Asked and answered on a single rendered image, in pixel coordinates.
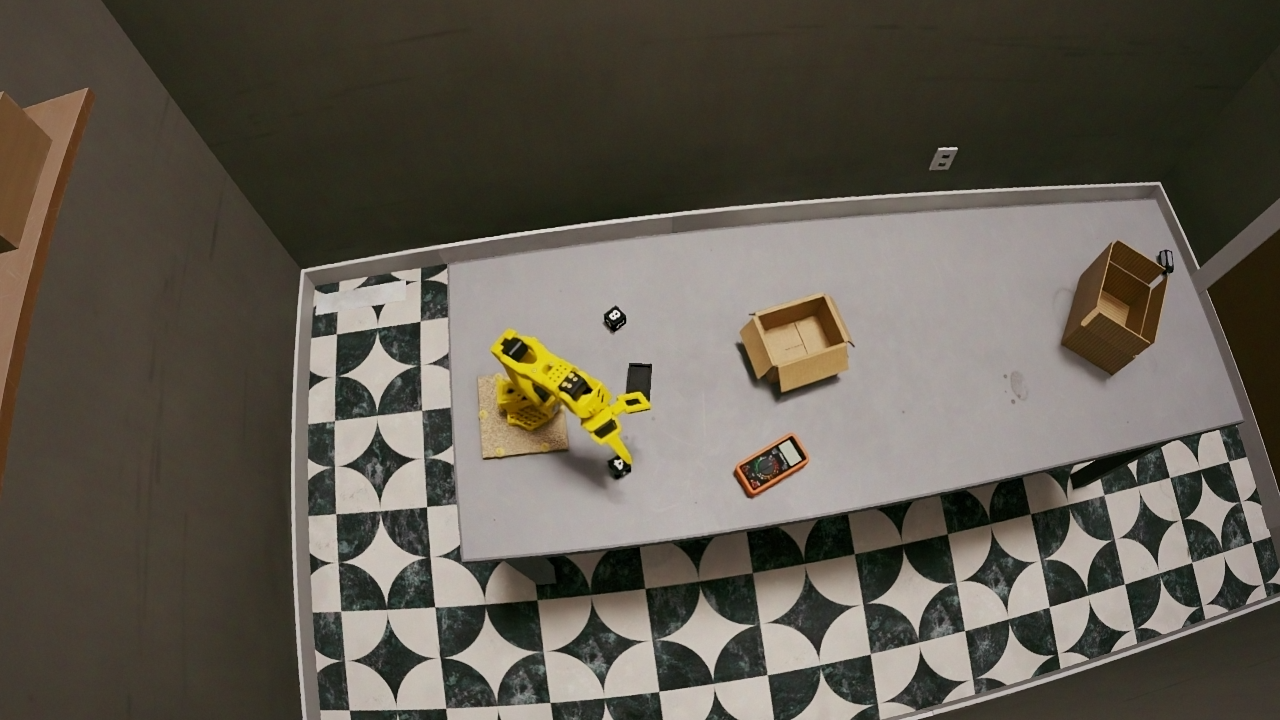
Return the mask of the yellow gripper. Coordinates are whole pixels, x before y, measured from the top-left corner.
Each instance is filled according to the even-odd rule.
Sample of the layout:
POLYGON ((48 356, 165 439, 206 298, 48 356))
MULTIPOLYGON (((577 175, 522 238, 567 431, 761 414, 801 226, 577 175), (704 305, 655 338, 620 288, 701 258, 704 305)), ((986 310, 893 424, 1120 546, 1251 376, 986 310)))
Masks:
POLYGON ((632 464, 628 451, 620 439, 618 434, 622 429, 616 416, 621 413, 631 414, 646 411, 650 410, 650 407, 652 405, 640 391, 630 395, 620 395, 617 396, 617 402, 612 406, 607 404, 605 409, 602 409, 593 416, 579 418, 581 419, 580 424, 582 429, 588 429, 590 436, 593 436, 593 439, 595 439, 599 445, 611 445, 611 447, 614 448, 614 452, 618 454, 625 462, 632 464))

